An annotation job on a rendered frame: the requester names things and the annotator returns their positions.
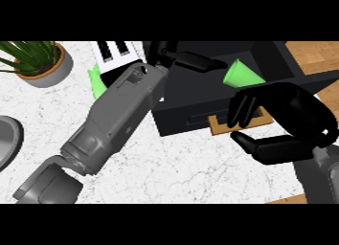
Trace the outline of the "green plant in grey pot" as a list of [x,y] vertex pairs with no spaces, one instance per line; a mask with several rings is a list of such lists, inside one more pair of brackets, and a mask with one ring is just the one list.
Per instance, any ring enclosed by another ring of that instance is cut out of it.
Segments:
[[0,57],[0,62],[11,67],[0,73],[14,73],[33,87],[49,88],[67,78],[73,59],[57,42],[0,41],[0,51],[14,58],[9,61]]

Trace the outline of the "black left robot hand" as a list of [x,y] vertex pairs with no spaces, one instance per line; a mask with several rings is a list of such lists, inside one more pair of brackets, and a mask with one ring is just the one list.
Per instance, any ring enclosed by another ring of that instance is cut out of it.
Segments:
[[188,70],[207,73],[217,69],[225,69],[223,61],[210,59],[192,52],[176,51],[176,41],[153,41],[147,52],[147,63],[169,69],[172,65],[186,68]]

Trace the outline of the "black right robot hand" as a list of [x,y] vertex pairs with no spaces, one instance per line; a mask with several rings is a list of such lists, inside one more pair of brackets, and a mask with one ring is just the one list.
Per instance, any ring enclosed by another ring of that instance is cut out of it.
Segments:
[[253,139],[234,131],[229,138],[263,165],[313,158],[313,149],[325,148],[339,137],[337,121],[313,95],[290,82],[243,89],[229,99],[226,126],[244,128],[262,107],[287,135]]

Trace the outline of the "black open drawer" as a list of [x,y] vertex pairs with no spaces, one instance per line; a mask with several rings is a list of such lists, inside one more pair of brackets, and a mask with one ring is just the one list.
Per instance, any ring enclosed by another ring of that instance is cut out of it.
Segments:
[[[155,51],[191,52],[225,63],[241,61],[269,83],[290,82],[315,94],[337,79],[339,71],[306,75],[282,41],[147,41],[147,57]],[[225,71],[198,73],[173,65],[167,73],[163,101],[151,110],[160,136],[206,128],[207,117],[225,121],[228,101],[237,90],[222,84]]]

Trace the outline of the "grey round metal bowl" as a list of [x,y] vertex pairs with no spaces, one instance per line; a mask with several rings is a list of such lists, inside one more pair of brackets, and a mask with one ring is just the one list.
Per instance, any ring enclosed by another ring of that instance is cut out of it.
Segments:
[[23,127],[20,122],[8,116],[0,116],[0,172],[17,156],[21,143]]

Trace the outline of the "green flat object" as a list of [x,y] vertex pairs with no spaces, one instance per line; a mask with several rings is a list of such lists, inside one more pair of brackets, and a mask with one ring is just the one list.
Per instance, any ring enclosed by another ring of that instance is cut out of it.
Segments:
[[92,69],[86,71],[89,78],[89,88],[92,92],[92,97],[98,99],[107,90],[107,87],[101,81],[98,65],[92,66]]

